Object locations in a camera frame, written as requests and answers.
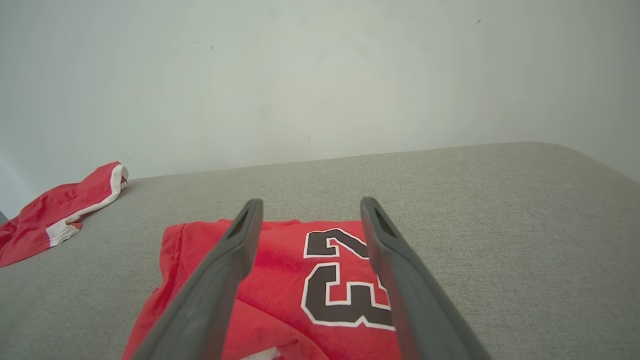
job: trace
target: red clothing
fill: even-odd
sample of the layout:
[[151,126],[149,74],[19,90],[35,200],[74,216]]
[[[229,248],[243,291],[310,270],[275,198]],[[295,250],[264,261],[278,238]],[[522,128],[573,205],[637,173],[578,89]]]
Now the red clothing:
[[0,225],[0,267],[34,256],[75,235],[83,215],[116,201],[127,184],[127,169],[119,162],[99,167],[77,184],[45,192]]
[[[163,283],[143,306],[123,359],[135,353],[231,223],[167,228]],[[361,222],[264,222],[253,270],[238,289],[223,359],[273,347],[284,359],[400,359],[390,321]]]

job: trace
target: gray couch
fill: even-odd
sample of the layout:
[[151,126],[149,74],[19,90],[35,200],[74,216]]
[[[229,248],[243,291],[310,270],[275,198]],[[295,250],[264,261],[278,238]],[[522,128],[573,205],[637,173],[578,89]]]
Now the gray couch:
[[355,220],[365,195],[496,359],[640,357],[640,184],[504,143],[133,180],[73,238],[0,268],[0,358],[119,358],[169,225],[252,197],[265,220]]

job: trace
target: red jersey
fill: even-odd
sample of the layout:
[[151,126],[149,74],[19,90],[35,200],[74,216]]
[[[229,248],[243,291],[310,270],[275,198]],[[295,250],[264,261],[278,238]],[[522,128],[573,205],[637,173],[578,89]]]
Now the red jersey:
[[[135,353],[231,223],[167,228],[160,254],[163,283],[143,306],[123,359]],[[387,294],[367,254],[359,221],[263,222],[222,358],[276,347],[284,359],[400,359]]]

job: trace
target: white trim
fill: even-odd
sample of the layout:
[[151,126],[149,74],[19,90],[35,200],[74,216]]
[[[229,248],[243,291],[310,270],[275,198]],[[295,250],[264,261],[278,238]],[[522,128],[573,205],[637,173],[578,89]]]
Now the white trim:
[[396,328],[393,327],[393,326],[383,325],[383,324],[380,324],[380,323],[371,323],[371,322],[369,322],[367,320],[367,318],[364,315],[362,315],[360,318],[358,318],[358,320],[356,320],[356,322],[327,322],[327,321],[323,321],[323,320],[316,320],[316,318],[313,316],[311,311],[309,311],[309,309],[307,309],[307,305],[306,305],[306,302],[307,302],[307,288],[309,286],[309,279],[311,279],[311,277],[316,273],[316,271],[319,268],[326,267],[326,266],[335,266],[335,281],[329,281],[329,282],[326,283],[326,290],[324,292],[324,304],[326,306],[351,305],[351,287],[352,286],[367,286],[369,288],[369,291],[370,291],[370,294],[371,294],[371,306],[372,307],[377,307],[379,309],[391,310],[391,307],[389,307],[389,305],[378,304],[376,302],[376,296],[374,294],[373,284],[371,284],[370,282],[347,281],[347,283],[346,283],[346,286],[347,286],[347,300],[334,300],[334,301],[331,301],[330,300],[330,288],[331,288],[331,286],[340,284],[340,263],[320,263],[320,264],[316,264],[314,269],[309,273],[309,275],[305,279],[305,288],[302,291],[302,302],[300,304],[300,307],[302,307],[302,310],[307,314],[307,316],[309,317],[309,319],[311,320],[312,323],[314,323],[316,325],[324,325],[324,326],[345,326],[345,327],[358,327],[361,323],[363,323],[366,327],[373,327],[375,329],[384,329],[384,330],[391,330],[391,331],[395,331],[396,330]]
[[351,238],[354,238],[354,239],[358,240],[362,245],[367,246],[367,244],[364,241],[360,240],[357,236],[349,234],[345,230],[340,229],[339,227],[334,227],[333,229],[327,229],[327,230],[322,230],[322,231],[321,230],[315,230],[315,231],[310,231],[309,233],[307,233],[307,236],[305,237],[305,251],[304,251],[304,253],[302,255],[302,258],[303,259],[309,259],[309,258],[339,258],[340,257],[340,247],[338,245],[330,245],[330,243],[329,243],[329,240],[335,240],[335,242],[341,244],[342,246],[347,248],[349,251],[351,251],[352,253],[356,254],[356,256],[358,256],[360,259],[369,259],[368,257],[367,258],[363,258],[357,252],[355,252],[352,248],[348,247],[347,245],[342,243],[337,238],[326,238],[326,247],[327,247],[327,249],[334,248],[335,249],[335,254],[334,255],[307,255],[307,250],[308,250],[308,247],[309,247],[309,234],[326,233],[327,231],[331,231],[331,230],[338,230],[341,233],[345,234],[346,236],[349,236]]
[[49,247],[54,247],[59,245],[61,242],[69,239],[71,236],[75,235],[80,229],[76,228],[73,225],[69,225],[72,222],[78,221],[81,216],[85,214],[89,214],[93,211],[102,209],[103,207],[114,202],[118,195],[120,195],[120,191],[127,186],[127,182],[122,182],[122,178],[125,177],[127,179],[129,177],[129,171],[122,164],[116,165],[111,171],[111,195],[107,196],[104,200],[88,206],[87,208],[80,209],[75,213],[69,215],[68,217],[61,219],[55,224],[47,227],[47,235],[49,236]]

